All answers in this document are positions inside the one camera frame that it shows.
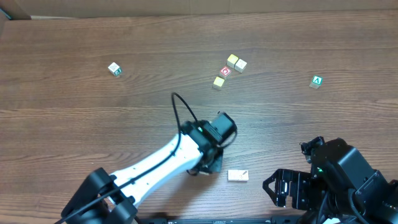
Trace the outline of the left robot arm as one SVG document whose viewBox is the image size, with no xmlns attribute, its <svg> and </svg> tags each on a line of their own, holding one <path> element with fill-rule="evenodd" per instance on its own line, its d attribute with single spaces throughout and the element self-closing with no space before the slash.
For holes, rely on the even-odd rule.
<svg viewBox="0 0 398 224">
<path fill-rule="evenodd" d="M 164 147 L 144 160 L 108 174 L 90 173 L 61 212 L 60 223 L 132 223 L 138 206 L 182 172 L 220 172 L 225 143 L 237 126 L 226 113 L 213 121 L 187 121 Z"/>
</svg>

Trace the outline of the white block red mark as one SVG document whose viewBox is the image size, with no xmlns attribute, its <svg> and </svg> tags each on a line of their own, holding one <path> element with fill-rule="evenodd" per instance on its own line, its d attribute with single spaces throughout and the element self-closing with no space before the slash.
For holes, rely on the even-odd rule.
<svg viewBox="0 0 398 224">
<path fill-rule="evenodd" d="M 249 180 L 249 172 L 247 170 L 239 170 L 238 180 L 242 182 L 247 182 Z"/>
</svg>

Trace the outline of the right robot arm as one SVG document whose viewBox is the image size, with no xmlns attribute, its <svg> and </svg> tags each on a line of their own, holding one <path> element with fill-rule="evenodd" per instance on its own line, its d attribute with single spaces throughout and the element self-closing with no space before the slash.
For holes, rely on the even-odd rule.
<svg viewBox="0 0 398 224">
<path fill-rule="evenodd" d="M 345 140 L 317 136 L 300 145 L 310 172 L 277 169 L 262 183 L 274 205 L 303 210 L 298 223 L 397 223 L 397 181 L 388 182 Z"/>
</svg>

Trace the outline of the white block green edge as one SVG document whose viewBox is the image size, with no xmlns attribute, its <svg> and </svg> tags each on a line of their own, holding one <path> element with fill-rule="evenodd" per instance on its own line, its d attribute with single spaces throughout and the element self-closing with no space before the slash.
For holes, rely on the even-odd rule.
<svg viewBox="0 0 398 224">
<path fill-rule="evenodd" d="M 228 181 L 235 182 L 239 180 L 239 171 L 238 170 L 228 170 Z"/>
</svg>

